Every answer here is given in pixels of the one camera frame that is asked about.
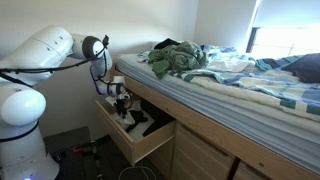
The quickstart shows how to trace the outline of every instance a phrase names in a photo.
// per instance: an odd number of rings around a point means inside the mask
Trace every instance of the dark floor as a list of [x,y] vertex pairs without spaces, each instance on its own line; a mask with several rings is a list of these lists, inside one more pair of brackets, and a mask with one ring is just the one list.
[[97,152],[75,153],[73,148],[90,142],[87,127],[44,138],[46,147],[60,172],[57,180],[165,180],[164,176],[144,158],[132,167],[109,136],[95,141]]

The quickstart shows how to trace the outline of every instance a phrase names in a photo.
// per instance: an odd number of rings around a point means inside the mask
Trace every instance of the bed sheet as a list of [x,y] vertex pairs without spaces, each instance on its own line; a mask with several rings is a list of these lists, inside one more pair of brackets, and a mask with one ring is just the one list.
[[229,97],[165,75],[159,80],[137,54],[122,54],[120,72],[233,131],[320,174],[320,123],[259,103]]

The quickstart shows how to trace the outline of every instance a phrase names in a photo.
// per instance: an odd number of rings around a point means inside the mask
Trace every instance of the wooden bed frame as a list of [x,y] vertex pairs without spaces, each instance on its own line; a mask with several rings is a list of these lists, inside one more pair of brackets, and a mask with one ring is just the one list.
[[320,175],[119,72],[116,66],[112,74],[124,76],[126,87],[133,93],[170,114],[209,143],[231,153],[236,157],[234,163],[241,160],[272,179],[320,179]]

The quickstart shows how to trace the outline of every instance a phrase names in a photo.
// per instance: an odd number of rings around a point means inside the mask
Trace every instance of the crumpled clothes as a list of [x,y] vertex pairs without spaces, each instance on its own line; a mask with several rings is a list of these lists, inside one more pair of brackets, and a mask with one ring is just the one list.
[[149,53],[149,63],[158,79],[162,79],[169,70],[179,73],[201,69],[207,65],[208,58],[197,44],[184,41],[179,45],[152,50]]

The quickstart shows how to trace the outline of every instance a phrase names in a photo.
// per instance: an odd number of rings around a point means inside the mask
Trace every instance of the wooden drawer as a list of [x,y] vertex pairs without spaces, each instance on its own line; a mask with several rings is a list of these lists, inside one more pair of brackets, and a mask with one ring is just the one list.
[[174,137],[175,121],[168,123],[141,140],[135,141],[112,118],[115,107],[96,101],[97,118],[132,166]]
[[233,156],[177,125],[174,161],[197,179],[226,179]]
[[233,177],[234,180],[267,180],[270,179],[254,168],[240,161],[237,171]]
[[174,159],[172,163],[171,180],[199,180],[190,173],[190,170],[186,168],[182,162],[178,159]]
[[170,179],[172,158],[174,150],[174,139],[172,138],[164,145],[148,155],[148,159],[162,173],[166,179]]

